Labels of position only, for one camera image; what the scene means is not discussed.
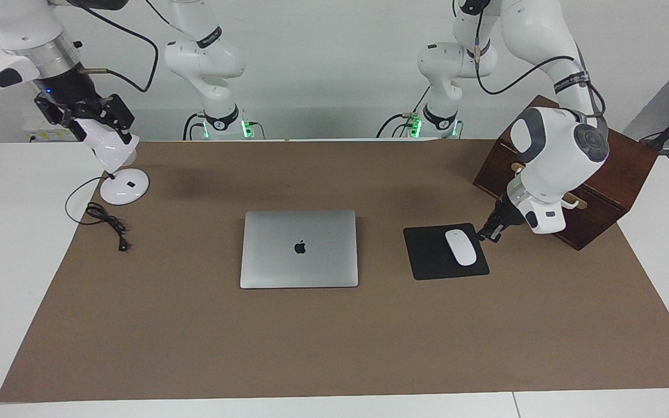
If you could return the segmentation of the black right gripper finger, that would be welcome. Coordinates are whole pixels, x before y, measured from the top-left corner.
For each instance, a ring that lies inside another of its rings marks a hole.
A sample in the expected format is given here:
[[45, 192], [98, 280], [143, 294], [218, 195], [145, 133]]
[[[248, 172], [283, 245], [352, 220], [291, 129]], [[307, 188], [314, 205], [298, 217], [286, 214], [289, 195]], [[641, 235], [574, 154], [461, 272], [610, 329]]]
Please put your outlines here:
[[85, 131], [76, 121], [71, 109], [61, 109], [58, 105], [51, 103], [43, 93], [35, 95], [35, 105], [49, 124], [69, 130], [77, 141], [83, 142], [85, 140]]
[[130, 129], [135, 116], [116, 93], [100, 99], [100, 122], [113, 129], [125, 145], [132, 143]]

